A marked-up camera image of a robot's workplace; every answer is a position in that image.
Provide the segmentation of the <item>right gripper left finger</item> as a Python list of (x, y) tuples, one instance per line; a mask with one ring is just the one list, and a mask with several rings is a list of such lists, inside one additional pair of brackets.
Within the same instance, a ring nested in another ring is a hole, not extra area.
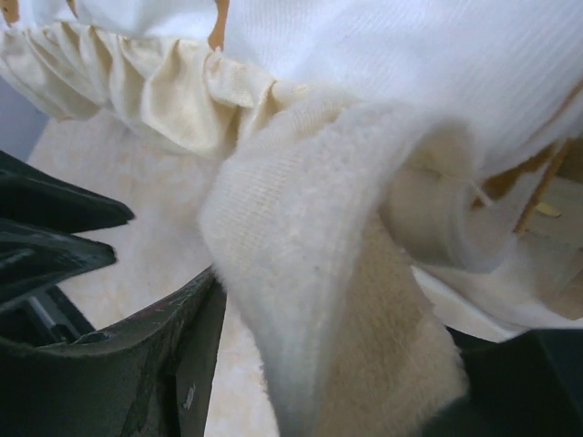
[(201, 436), (226, 297), (211, 269), (72, 344), (1, 341), (4, 436)]

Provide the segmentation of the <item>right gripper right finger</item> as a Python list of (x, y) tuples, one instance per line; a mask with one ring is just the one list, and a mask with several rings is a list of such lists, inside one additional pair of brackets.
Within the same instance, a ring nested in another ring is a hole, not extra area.
[(536, 329), (495, 343), (450, 331), (469, 393), (425, 436), (563, 437), (582, 433), (582, 331)]

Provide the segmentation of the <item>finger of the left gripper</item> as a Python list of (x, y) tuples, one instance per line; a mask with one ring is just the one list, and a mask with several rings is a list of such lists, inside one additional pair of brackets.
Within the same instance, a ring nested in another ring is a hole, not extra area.
[(135, 215), (117, 200), (53, 178), (2, 152), (1, 217), (79, 233), (123, 226)]
[(113, 248), (74, 235), (1, 222), (1, 303), (116, 262)]

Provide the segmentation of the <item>wooden pet bed frame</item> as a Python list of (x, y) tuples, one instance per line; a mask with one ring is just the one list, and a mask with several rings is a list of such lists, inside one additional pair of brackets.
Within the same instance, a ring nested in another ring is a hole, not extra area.
[(547, 147), (484, 184), (507, 200), (526, 195), (515, 227), (517, 243), (486, 276), (504, 320), (526, 326), (582, 320), (582, 140)]

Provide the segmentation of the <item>bear print white cushion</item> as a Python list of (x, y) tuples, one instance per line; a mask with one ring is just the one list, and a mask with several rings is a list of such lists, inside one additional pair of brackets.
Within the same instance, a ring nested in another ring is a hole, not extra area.
[(489, 272), (582, 130), (579, 1), (4, 1), (32, 160), (122, 200), (98, 327), (211, 268), (210, 436), (416, 436), (468, 390), (413, 261)]

